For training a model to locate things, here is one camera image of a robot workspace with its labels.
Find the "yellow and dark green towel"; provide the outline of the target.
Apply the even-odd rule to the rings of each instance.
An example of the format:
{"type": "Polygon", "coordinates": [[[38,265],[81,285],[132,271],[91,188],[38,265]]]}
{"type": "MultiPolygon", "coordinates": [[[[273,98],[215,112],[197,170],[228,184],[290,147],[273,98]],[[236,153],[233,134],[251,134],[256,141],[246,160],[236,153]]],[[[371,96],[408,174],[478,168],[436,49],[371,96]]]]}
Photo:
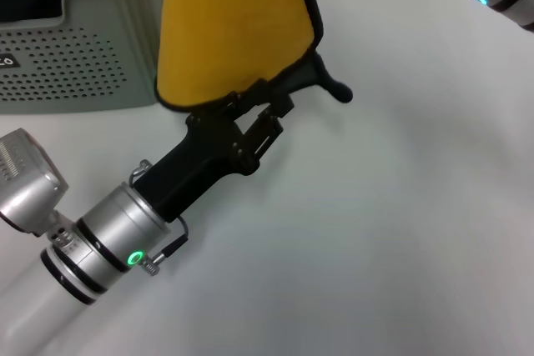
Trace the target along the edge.
{"type": "Polygon", "coordinates": [[[323,32],[316,0],[164,0],[156,97],[189,111],[254,85],[263,99],[319,86],[348,103],[317,52],[323,32]]]}

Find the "grey-green perforated storage box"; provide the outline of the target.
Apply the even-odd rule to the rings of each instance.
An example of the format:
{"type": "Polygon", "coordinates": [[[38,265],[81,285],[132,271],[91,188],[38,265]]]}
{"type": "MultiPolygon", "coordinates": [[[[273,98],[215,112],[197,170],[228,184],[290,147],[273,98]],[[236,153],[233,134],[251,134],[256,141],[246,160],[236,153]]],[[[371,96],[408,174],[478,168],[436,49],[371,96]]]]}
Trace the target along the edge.
{"type": "Polygon", "coordinates": [[[0,115],[156,102],[163,0],[61,0],[53,18],[0,19],[0,115]]]}

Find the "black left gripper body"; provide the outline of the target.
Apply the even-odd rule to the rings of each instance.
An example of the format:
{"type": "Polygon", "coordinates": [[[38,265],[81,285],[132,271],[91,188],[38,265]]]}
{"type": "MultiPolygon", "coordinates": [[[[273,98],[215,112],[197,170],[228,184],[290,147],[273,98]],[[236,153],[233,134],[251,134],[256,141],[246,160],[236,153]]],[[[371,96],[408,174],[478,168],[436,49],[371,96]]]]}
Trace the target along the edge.
{"type": "Polygon", "coordinates": [[[135,191],[171,223],[221,178],[259,168],[258,123],[242,132],[223,114],[192,116],[186,136],[135,182],[135,191]]]}

